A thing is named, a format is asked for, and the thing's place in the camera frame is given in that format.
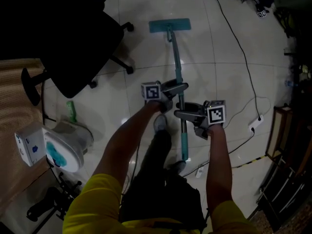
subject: black and white marker cube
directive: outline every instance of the black and white marker cube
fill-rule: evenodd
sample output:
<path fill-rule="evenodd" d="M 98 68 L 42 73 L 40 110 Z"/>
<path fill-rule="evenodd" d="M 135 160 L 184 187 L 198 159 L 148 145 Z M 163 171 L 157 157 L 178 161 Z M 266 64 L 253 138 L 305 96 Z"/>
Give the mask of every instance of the black and white marker cube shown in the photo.
<path fill-rule="evenodd" d="M 207 107 L 208 125 L 225 122 L 225 101 L 213 100 Z"/>
<path fill-rule="evenodd" d="M 146 101 L 160 100 L 161 99 L 161 87 L 156 82 L 147 82 L 141 84 L 142 96 Z"/>

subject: black stand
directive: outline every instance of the black stand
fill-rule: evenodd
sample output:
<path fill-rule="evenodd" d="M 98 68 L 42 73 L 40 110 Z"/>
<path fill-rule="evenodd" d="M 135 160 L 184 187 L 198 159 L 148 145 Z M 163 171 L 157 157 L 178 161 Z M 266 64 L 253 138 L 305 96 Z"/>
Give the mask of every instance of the black stand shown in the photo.
<path fill-rule="evenodd" d="M 46 211 L 52 209 L 49 215 L 38 225 L 38 227 L 32 232 L 32 234 L 38 233 L 39 230 L 55 214 L 56 211 L 60 212 L 60 214 L 57 214 L 57 217 L 60 218 L 61 220 L 64 220 L 64 217 L 66 215 L 66 212 L 68 211 L 70 204 L 78 196 L 78 193 L 75 192 L 75 189 L 77 186 L 81 185 L 81 182 L 78 181 L 75 185 L 71 187 L 68 186 L 67 183 L 62 178 L 63 173 L 60 173 L 57 179 L 57 177 L 55 176 L 54 172 L 51 169 L 54 166 L 49 161 L 47 162 L 50 166 L 50 170 L 53 173 L 55 179 L 58 182 L 60 180 L 59 185 L 62 189 L 62 192 L 60 192 L 55 187 L 50 187 L 48 189 L 45 198 L 28 210 L 27 218 L 33 222 L 37 222 L 38 217 L 40 217 Z"/>

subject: power cable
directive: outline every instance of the power cable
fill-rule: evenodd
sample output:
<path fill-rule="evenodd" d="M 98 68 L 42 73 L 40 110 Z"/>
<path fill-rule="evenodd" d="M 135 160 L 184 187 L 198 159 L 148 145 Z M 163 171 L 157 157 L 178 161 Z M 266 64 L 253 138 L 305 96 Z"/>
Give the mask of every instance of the power cable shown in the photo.
<path fill-rule="evenodd" d="M 233 31 L 233 29 L 232 29 L 232 27 L 231 27 L 229 21 L 228 21 L 227 18 L 225 17 L 219 0 L 216 0 L 216 1 L 217 1 L 218 4 L 219 4 L 221 13 L 222 13 L 222 15 L 223 15 L 225 21 L 227 22 L 227 24 L 228 24 L 228 26 L 229 26 L 229 28 L 230 28 L 230 30 L 231 30 L 233 36 L 235 37 L 235 39 L 236 39 L 236 41 L 237 41 L 237 43 L 238 43 L 239 48 L 240 48 L 241 51 L 243 52 L 243 55 L 244 55 L 244 58 L 245 58 L 245 62 L 246 62 L 247 71 L 248 71 L 248 75 L 249 75 L 249 79 L 250 79 L 250 83 L 251 83 L 252 88 L 253 88 L 253 94 L 254 94 L 254 98 L 255 98 L 255 100 L 254 100 L 255 109 L 256 109 L 257 114 L 258 114 L 258 120 L 261 120 L 261 118 L 260 118 L 260 113 L 259 113 L 259 111 L 258 111 L 257 100 L 256 100 L 257 95 L 256 95 L 255 90 L 254 90 L 254 85 L 253 85 L 253 81 L 252 81 L 252 76 L 251 76 L 250 71 L 249 71 L 249 67 L 248 67 L 248 63 L 247 63 L 247 58 L 246 58 L 245 52 L 244 52 L 243 48 L 241 47 L 241 45 L 240 45 L 240 43 L 239 43 L 239 40 L 237 39 L 237 37 L 236 37 L 236 35 L 235 35 L 235 33 L 234 33 L 234 31 Z"/>
<path fill-rule="evenodd" d="M 259 99 L 267 99 L 267 100 L 269 101 L 270 107 L 269 107 L 269 109 L 263 114 L 263 116 L 265 116 L 265 115 L 271 110 L 271 107 L 272 107 L 271 101 L 270 101 L 270 99 L 267 98 L 267 97 L 259 97 L 259 96 L 257 96 L 256 98 L 259 98 Z M 234 115 L 231 117 L 231 119 L 229 120 L 229 123 L 226 125 L 226 127 L 224 127 L 224 129 L 226 129 L 226 128 L 230 125 L 232 119 L 233 119 L 236 115 L 239 115 L 241 112 L 243 112 L 243 111 L 245 110 L 245 108 L 247 107 L 247 105 L 249 104 L 249 102 L 251 102 L 253 99 L 254 99 L 254 98 L 251 98 L 251 99 L 245 104 L 245 106 L 243 107 L 242 110 L 240 110 L 239 112 L 237 112 L 236 114 L 234 114 Z"/>
<path fill-rule="evenodd" d="M 242 145 L 246 144 L 249 140 L 251 140 L 251 139 L 254 137 L 254 129 L 253 129 L 253 128 L 252 128 L 252 131 L 253 131 L 253 135 L 252 135 L 248 140 L 246 140 L 244 143 L 242 143 L 242 144 L 240 144 L 238 147 L 236 147 L 233 151 L 230 151 L 230 152 L 229 152 L 229 155 L 230 155 L 231 153 L 235 152 L 238 148 L 240 148 Z M 203 166 L 205 166 L 205 165 L 207 165 L 207 164 L 209 164 L 209 161 L 206 161 L 204 164 L 202 164 L 201 166 L 197 167 L 196 169 L 194 169 L 193 171 L 191 171 L 190 173 L 188 173 L 188 174 L 186 174 L 186 175 L 184 175 L 184 176 L 182 176 L 182 177 L 186 177 L 186 176 L 192 174 L 193 172 L 195 172 L 196 170 L 198 170 L 199 168 L 201 168 L 201 167 L 203 167 Z"/>

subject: black pants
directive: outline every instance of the black pants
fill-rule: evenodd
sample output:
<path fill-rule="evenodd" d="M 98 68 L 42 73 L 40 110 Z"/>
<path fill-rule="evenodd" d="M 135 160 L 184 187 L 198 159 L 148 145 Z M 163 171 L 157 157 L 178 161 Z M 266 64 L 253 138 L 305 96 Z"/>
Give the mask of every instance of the black pants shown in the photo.
<path fill-rule="evenodd" d="M 167 178 L 165 185 L 163 166 L 170 149 L 169 133 L 157 132 L 139 173 L 123 197 L 120 222 L 169 217 L 180 221 L 187 229 L 202 231 L 206 226 L 199 191 L 179 175 Z"/>

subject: office chair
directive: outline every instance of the office chair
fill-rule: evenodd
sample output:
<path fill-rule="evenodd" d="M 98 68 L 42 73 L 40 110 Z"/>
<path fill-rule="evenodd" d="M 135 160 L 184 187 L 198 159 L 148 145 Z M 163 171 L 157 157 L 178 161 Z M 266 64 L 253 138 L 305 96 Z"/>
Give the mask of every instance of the office chair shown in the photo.
<path fill-rule="evenodd" d="M 24 68 L 21 74 L 33 105 L 40 102 L 35 86 L 49 78 L 67 98 L 74 97 L 87 85 L 96 87 L 92 79 L 108 59 L 125 68 L 128 74 L 133 73 L 133 68 L 113 56 L 113 52 L 124 36 L 124 29 L 131 32 L 134 26 L 130 22 L 120 26 L 103 12 L 105 1 L 40 0 L 43 29 L 34 33 L 38 44 L 32 52 L 40 58 L 45 71 L 31 78 Z"/>

